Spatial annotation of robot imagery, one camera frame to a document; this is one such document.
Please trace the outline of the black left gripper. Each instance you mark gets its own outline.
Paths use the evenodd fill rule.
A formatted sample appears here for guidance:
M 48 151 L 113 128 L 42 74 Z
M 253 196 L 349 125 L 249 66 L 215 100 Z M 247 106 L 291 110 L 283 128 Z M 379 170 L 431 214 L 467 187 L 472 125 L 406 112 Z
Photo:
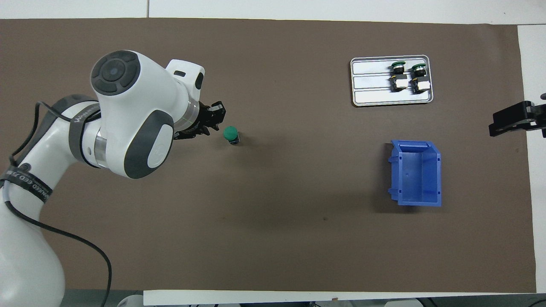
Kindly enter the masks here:
M 199 102 L 199 113 L 195 122 L 187 129 L 180 130 L 175 133 L 176 139 L 193 139 L 197 135 L 206 135 L 210 136 L 210 130 L 219 131 L 218 126 L 208 127 L 205 125 L 205 117 L 207 110 L 210 108 L 211 113 L 211 122 L 213 124 L 222 124 L 226 116 L 226 108 L 222 101 L 217 101 L 213 103 L 210 107 Z

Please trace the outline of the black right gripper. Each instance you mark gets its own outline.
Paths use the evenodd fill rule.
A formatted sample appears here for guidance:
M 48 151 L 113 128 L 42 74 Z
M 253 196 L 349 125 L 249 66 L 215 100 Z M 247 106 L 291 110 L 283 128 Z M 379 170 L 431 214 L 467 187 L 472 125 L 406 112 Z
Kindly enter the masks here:
M 489 125 L 489 135 L 499 136 L 514 130 L 546 128 L 546 105 L 535 105 L 531 101 L 521 101 L 493 113 L 493 123 Z

